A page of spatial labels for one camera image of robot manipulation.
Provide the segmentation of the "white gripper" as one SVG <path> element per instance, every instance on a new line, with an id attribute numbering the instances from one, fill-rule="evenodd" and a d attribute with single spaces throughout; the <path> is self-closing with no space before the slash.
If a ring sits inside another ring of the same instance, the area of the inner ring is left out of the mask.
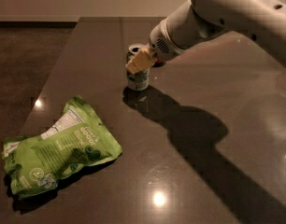
<path id="1" fill-rule="evenodd" d="M 149 39 L 151 49 L 141 49 L 125 68 L 134 75 L 152 67 L 156 57 L 160 61 L 173 60 L 187 49 L 219 37 L 225 32 L 222 27 L 198 16 L 193 10 L 191 1 L 188 0 L 151 31 Z"/>

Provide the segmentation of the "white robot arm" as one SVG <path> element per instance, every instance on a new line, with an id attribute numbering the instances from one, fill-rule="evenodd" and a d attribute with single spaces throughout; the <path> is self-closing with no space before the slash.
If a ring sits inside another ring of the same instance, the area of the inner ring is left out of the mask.
<path id="1" fill-rule="evenodd" d="M 251 39 L 286 68 L 286 4 L 279 0 L 188 0 L 151 31 L 148 45 L 125 68 L 145 71 L 228 31 Z"/>

